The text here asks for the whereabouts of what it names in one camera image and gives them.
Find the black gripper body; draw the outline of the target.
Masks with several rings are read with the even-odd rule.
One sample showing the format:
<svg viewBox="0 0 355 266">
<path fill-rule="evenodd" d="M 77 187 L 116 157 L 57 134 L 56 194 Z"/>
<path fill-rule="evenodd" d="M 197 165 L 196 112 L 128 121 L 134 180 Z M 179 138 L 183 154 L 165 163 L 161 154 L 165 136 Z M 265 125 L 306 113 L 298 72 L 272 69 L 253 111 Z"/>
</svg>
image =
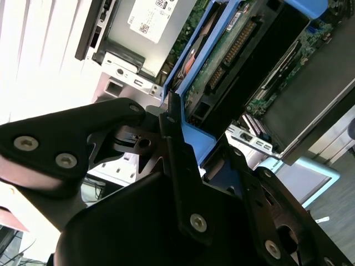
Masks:
<svg viewBox="0 0 355 266">
<path fill-rule="evenodd" d="M 205 185 L 210 246 L 178 229 L 171 182 L 150 175 L 82 210 L 66 225 L 55 265 L 261 265 L 240 199 Z"/>
</svg>

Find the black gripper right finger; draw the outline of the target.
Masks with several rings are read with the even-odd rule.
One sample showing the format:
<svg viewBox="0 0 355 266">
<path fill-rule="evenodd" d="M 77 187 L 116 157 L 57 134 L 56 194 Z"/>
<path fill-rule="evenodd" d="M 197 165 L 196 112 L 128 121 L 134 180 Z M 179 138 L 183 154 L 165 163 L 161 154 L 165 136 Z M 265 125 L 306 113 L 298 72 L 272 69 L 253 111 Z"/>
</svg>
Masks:
<svg viewBox="0 0 355 266">
<path fill-rule="evenodd" d="M 251 170 L 243 153 L 220 140 L 222 158 L 237 174 L 259 262 L 263 265 L 351 265 L 282 182 L 265 167 Z"/>
</svg>

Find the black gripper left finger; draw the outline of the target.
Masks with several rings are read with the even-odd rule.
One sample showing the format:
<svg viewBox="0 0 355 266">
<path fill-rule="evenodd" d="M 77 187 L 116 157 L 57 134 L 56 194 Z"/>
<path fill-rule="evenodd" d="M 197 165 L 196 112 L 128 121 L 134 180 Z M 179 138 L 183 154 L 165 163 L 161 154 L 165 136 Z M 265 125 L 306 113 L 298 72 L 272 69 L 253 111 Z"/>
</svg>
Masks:
<svg viewBox="0 0 355 266">
<path fill-rule="evenodd" d="M 209 246 L 214 227 L 199 199 L 204 185 L 184 141 L 178 94 L 159 115 L 118 98 L 1 126 L 1 178 L 49 198 L 74 196 L 90 169 L 125 152 L 139 158 L 134 183 L 157 173 L 170 180 L 179 231 Z"/>
</svg>

